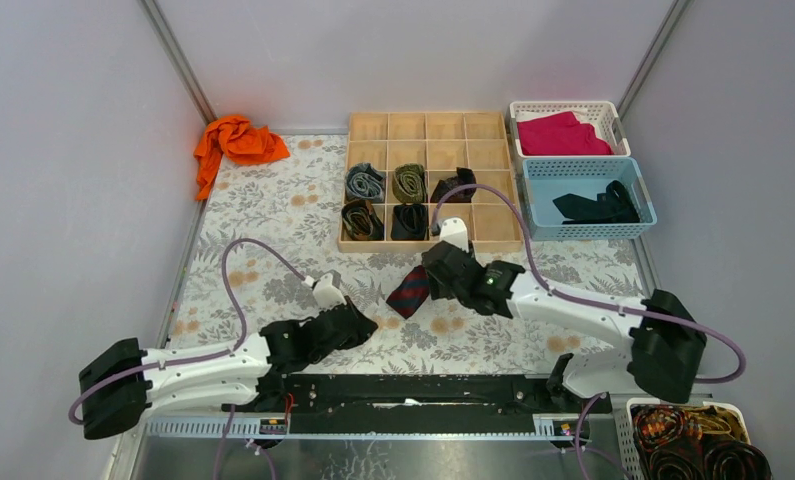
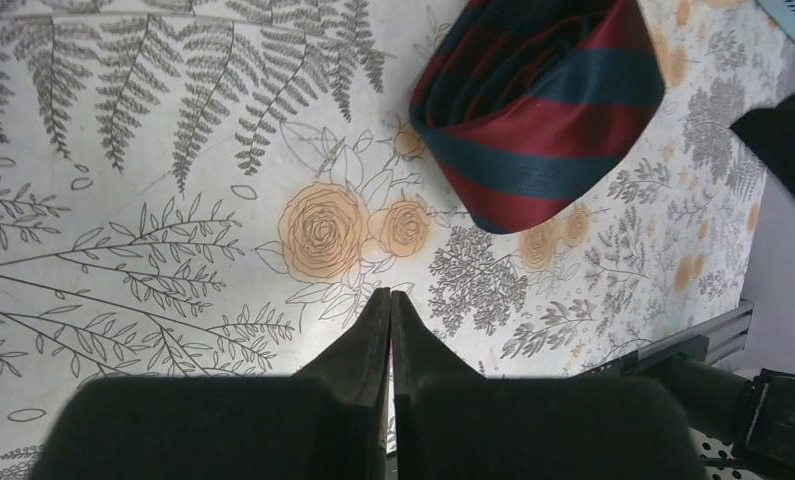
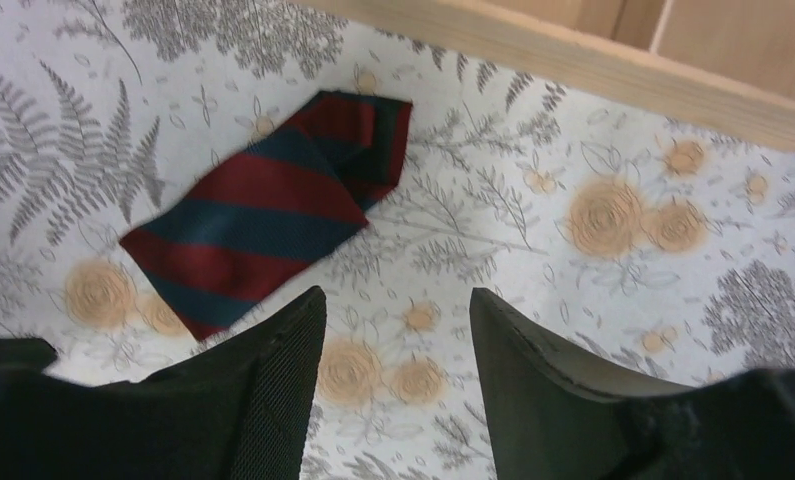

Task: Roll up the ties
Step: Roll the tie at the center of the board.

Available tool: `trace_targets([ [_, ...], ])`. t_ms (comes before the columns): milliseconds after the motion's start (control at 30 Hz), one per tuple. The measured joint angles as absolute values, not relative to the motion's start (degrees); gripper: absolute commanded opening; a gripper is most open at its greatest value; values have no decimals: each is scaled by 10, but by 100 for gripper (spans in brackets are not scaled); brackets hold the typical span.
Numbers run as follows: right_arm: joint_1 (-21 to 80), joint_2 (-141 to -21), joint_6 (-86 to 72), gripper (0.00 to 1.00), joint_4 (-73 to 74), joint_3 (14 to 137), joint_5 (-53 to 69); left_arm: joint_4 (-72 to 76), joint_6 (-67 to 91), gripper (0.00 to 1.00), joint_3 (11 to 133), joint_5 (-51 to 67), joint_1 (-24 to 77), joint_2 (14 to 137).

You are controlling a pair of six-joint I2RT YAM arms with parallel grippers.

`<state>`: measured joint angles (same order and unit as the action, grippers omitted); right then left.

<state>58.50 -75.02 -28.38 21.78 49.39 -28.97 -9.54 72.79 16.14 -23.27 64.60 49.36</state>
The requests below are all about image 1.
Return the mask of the red navy striped tie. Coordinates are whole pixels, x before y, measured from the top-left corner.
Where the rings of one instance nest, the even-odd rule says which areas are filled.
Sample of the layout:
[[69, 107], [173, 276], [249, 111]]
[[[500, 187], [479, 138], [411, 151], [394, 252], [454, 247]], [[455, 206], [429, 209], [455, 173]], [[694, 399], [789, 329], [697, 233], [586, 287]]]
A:
[[430, 282], [423, 266], [413, 268], [391, 292], [386, 304], [404, 319], [411, 318], [430, 294]]

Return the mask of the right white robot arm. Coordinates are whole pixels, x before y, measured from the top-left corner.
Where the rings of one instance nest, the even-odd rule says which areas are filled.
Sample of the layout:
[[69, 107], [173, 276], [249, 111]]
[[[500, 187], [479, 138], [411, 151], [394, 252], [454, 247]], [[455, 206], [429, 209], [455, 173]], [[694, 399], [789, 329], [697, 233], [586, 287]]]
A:
[[585, 399], [641, 391], [670, 403], [689, 400], [706, 346], [692, 321], [658, 319], [683, 305], [669, 292], [649, 298], [617, 297], [550, 282], [542, 286], [524, 267], [503, 261], [481, 265], [447, 242], [423, 253], [432, 298], [455, 299], [483, 316], [554, 323], [608, 344], [588, 355], [563, 355], [547, 381], [556, 410], [570, 412]]

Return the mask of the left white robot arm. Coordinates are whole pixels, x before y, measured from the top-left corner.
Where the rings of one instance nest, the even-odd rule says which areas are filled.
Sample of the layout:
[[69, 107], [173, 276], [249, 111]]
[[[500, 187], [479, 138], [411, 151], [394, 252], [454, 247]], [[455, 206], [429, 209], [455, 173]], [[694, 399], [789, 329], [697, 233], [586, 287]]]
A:
[[143, 349], [119, 340], [78, 375], [80, 396], [69, 418], [87, 440], [122, 434], [156, 413], [282, 401], [282, 376], [335, 351], [355, 348], [377, 330], [350, 300], [302, 320], [267, 324], [243, 340], [188, 349]]

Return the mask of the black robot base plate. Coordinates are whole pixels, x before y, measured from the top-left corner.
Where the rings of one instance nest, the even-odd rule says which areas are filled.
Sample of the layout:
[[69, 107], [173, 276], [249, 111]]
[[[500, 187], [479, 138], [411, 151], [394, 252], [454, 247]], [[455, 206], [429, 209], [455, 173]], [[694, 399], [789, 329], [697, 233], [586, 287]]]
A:
[[294, 374], [268, 378], [265, 391], [236, 412], [276, 414], [289, 422], [302, 415], [358, 414], [577, 418], [586, 403], [545, 376]]

